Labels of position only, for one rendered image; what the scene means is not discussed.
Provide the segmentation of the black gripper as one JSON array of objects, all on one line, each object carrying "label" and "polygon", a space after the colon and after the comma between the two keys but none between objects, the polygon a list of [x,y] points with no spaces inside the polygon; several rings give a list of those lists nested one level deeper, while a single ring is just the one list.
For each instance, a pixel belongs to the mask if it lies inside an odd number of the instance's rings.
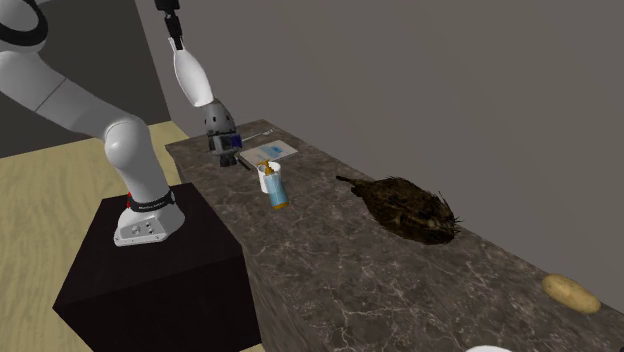
[{"label": "black gripper", "polygon": [[178,16],[175,14],[180,9],[179,0],[154,0],[158,11],[165,14],[165,23],[169,33],[169,38],[173,40],[175,50],[183,50],[183,33]]}]

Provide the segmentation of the thin silver pen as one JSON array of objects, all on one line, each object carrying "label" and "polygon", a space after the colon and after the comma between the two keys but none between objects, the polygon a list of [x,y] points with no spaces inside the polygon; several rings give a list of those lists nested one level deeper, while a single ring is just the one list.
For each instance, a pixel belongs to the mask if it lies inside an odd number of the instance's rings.
[{"label": "thin silver pen", "polygon": [[251,135],[251,136],[249,136],[249,137],[245,137],[245,138],[243,138],[243,139],[242,139],[242,141],[243,141],[243,142],[245,142],[245,141],[249,141],[249,140],[251,140],[251,139],[254,139],[254,138],[256,138],[256,137],[259,137],[259,136],[266,136],[266,135],[271,134],[273,131],[274,131],[274,129],[273,129],[273,128],[270,128],[270,129],[265,130],[265,131],[263,131],[263,132],[256,133],[256,134]]}]

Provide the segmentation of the white and blue book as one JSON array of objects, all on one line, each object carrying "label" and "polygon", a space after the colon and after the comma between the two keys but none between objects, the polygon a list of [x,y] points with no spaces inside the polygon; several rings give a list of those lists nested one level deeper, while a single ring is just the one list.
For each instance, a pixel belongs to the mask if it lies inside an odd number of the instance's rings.
[{"label": "white and blue book", "polygon": [[298,150],[282,140],[275,140],[263,145],[244,150],[240,157],[253,167],[257,167],[265,161],[276,161],[293,155]]}]

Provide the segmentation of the white cup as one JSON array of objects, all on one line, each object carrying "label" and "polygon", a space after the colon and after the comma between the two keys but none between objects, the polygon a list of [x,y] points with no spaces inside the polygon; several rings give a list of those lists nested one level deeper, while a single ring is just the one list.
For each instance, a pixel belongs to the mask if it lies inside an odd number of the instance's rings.
[{"label": "white cup", "polygon": [[278,175],[281,175],[281,166],[277,162],[267,160],[265,162],[259,163],[256,166],[256,168],[257,168],[257,172],[258,172],[258,178],[259,178],[259,183],[260,183],[261,190],[262,190],[263,193],[267,194],[268,193],[268,189],[267,189],[267,185],[266,185],[266,181],[265,181],[266,169],[270,168],[275,173],[277,173]]}]

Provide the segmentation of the blue spray bottle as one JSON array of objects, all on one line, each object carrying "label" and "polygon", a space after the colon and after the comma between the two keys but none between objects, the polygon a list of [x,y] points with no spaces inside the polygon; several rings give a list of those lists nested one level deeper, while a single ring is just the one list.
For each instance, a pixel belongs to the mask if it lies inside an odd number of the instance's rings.
[{"label": "blue spray bottle", "polygon": [[281,176],[272,169],[266,169],[265,181],[271,206],[274,209],[284,208],[289,205],[289,198],[283,187]]}]

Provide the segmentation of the black robot stand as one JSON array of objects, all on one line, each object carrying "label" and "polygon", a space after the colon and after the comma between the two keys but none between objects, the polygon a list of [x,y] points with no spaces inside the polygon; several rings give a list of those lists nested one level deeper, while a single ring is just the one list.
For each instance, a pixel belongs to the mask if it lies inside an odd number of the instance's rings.
[{"label": "black robot stand", "polygon": [[113,242],[123,196],[101,201],[54,302],[93,352],[240,352],[261,341],[241,245],[191,183],[184,225],[155,244]]}]

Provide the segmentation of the yellow potato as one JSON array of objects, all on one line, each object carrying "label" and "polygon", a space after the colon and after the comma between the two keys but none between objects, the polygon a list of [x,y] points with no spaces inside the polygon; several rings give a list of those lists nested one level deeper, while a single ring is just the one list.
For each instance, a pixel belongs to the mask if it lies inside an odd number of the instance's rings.
[{"label": "yellow potato", "polygon": [[549,274],[541,285],[552,299],[579,313],[593,314],[601,309],[601,302],[595,295],[563,275]]}]

